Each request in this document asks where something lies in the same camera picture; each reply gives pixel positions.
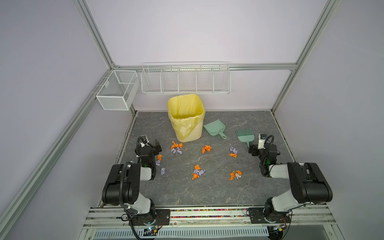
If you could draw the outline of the green hand brush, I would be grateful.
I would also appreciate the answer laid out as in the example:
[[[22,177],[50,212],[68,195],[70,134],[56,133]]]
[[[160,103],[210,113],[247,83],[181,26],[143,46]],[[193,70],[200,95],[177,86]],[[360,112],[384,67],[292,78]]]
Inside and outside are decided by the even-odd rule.
[[[251,142],[255,140],[255,135],[251,128],[237,129],[235,132],[238,140],[241,143],[247,144],[248,148],[250,147]]]

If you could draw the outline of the green plastic dustpan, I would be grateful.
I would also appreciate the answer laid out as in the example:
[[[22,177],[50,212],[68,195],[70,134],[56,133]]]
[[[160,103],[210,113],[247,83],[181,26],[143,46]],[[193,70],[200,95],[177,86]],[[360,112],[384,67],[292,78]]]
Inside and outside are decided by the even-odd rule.
[[[227,139],[227,135],[224,133],[226,126],[224,123],[220,120],[213,121],[209,124],[203,125],[204,129],[209,133],[211,136],[217,136],[219,135],[223,139]]]

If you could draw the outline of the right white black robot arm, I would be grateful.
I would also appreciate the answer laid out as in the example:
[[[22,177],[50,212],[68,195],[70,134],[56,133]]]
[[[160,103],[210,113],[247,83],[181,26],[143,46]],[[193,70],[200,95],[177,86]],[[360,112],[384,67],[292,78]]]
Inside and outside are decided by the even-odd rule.
[[[274,144],[265,144],[263,149],[249,144],[249,153],[259,158],[263,177],[290,182],[289,190],[267,199],[262,211],[266,220],[273,221],[279,214],[287,214],[306,205],[328,203],[333,199],[333,191],[316,163],[277,164],[279,151]]]

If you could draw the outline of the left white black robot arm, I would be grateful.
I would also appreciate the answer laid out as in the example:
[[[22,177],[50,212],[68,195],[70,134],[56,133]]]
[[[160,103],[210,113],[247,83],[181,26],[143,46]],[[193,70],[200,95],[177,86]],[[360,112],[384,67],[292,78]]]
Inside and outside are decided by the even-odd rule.
[[[159,141],[152,145],[144,136],[139,137],[135,149],[138,161],[112,166],[102,191],[102,202],[120,206],[129,216],[155,218],[155,204],[140,193],[140,183],[155,179],[155,156],[161,151]]]

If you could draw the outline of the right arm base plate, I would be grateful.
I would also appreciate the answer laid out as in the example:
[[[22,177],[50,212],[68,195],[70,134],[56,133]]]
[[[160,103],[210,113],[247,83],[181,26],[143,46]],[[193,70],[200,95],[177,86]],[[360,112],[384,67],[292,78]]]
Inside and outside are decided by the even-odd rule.
[[[253,207],[246,210],[246,216],[252,224],[288,224],[291,222],[289,213],[273,212],[267,215],[264,207]]]

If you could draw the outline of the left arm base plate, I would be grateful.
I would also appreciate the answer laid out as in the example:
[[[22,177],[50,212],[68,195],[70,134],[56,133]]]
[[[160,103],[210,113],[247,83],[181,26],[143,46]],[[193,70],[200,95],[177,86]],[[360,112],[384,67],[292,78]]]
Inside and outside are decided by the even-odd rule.
[[[150,210],[148,214],[135,215],[132,218],[133,226],[168,226],[171,220],[170,209]]]

